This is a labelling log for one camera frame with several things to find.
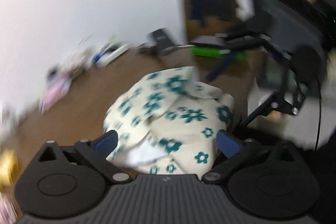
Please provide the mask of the white power strip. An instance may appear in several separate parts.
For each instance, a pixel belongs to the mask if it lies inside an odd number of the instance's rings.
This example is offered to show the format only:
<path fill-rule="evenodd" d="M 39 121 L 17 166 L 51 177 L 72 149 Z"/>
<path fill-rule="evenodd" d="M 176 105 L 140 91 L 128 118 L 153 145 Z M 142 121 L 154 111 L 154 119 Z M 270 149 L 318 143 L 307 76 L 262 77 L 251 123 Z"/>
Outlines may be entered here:
<path fill-rule="evenodd" d="M 105 67 L 123 55 L 128 49 L 128 43 L 109 44 L 100 51 L 100 53 L 104 53 L 104 55 L 97 63 L 93 63 L 93 65 L 98 68 Z"/>

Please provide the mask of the green stand base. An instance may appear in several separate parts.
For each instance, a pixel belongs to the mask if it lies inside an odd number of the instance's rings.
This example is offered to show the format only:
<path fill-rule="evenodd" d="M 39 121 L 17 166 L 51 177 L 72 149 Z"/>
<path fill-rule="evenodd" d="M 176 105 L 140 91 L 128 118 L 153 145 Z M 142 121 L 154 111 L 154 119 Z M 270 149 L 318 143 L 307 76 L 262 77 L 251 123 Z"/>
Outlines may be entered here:
<path fill-rule="evenodd" d="M 230 50 L 221 50 L 218 48 L 207 48 L 198 46 L 192 46 L 191 53 L 194 56 L 210 57 L 216 59 L 229 55 L 232 55 L 237 60 L 244 60 L 247 57 L 246 52 L 231 52 Z"/>

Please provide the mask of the blue toy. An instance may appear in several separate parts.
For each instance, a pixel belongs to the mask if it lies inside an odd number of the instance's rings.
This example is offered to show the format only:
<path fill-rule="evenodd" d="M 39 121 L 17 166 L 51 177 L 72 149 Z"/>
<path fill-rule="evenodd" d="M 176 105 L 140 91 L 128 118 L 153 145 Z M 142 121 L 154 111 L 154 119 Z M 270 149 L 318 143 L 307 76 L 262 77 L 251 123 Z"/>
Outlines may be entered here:
<path fill-rule="evenodd" d="M 94 57 L 92 58 L 92 63 L 97 63 L 101 58 L 102 56 L 104 55 L 104 53 L 97 53 L 94 55 Z"/>

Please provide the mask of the brown cardboard board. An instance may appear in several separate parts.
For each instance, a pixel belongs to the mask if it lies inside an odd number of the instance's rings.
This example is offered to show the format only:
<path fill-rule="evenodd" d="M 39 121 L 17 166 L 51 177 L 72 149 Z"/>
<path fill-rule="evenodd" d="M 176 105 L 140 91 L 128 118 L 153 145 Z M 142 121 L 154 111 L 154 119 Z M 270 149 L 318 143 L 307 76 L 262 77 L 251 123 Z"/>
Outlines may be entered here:
<path fill-rule="evenodd" d="M 188 43 L 199 36 L 214 36 L 241 23 L 237 0 L 181 0 Z"/>

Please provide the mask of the black phone stand clamp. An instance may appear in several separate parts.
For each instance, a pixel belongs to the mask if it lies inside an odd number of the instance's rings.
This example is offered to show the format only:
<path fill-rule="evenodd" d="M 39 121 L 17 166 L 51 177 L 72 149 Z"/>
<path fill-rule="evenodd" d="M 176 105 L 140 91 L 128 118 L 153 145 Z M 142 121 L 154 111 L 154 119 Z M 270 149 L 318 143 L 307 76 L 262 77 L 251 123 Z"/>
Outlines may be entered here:
<path fill-rule="evenodd" d="M 148 55 L 156 57 L 158 56 L 158 46 L 157 44 L 143 43 L 139 45 L 136 50 L 141 55 Z"/>

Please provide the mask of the pink blue purple-trimmed garment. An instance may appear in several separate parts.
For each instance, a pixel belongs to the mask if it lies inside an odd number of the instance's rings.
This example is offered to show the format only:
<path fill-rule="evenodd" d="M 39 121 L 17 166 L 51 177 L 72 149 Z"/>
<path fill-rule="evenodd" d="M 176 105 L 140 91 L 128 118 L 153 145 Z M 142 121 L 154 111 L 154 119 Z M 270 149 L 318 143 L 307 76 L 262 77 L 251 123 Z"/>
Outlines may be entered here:
<path fill-rule="evenodd" d="M 64 98 L 71 87 L 71 78 L 68 74 L 57 75 L 47 82 L 47 88 L 39 103 L 41 113 L 47 112 L 59 100 Z"/>

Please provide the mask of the black wireless charger phone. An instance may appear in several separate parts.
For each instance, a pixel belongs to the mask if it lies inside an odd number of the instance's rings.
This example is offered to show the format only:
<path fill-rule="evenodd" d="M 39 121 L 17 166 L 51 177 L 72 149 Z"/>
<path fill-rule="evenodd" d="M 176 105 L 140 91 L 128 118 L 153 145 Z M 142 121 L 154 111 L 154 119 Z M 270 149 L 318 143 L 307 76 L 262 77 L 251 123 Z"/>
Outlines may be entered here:
<path fill-rule="evenodd" d="M 166 28 L 157 29 L 148 34 L 157 56 L 166 56 L 177 49 Z"/>

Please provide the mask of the pink floral ruffled garment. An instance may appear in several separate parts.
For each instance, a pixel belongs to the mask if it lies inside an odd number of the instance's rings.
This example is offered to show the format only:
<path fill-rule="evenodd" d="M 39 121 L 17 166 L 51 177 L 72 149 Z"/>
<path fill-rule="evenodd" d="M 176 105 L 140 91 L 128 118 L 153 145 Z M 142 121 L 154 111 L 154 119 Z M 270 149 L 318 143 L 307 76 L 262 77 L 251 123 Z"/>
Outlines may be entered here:
<path fill-rule="evenodd" d="M 0 200 L 0 224 L 14 224 L 17 220 L 17 213 L 13 203 L 6 197 L 1 196 Z"/>

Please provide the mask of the cream green-flower garment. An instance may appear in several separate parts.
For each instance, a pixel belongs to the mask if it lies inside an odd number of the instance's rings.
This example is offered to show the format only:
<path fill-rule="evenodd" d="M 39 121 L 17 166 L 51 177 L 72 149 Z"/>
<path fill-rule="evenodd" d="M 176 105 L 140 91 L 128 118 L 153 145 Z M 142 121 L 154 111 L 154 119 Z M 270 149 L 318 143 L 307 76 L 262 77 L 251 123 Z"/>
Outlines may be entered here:
<path fill-rule="evenodd" d="M 203 176 L 217 156 L 216 135 L 233 120 L 234 98 L 198 80 L 195 67 L 145 75 L 106 112 L 118 143 L 106 159 L 147 174 Z"/>

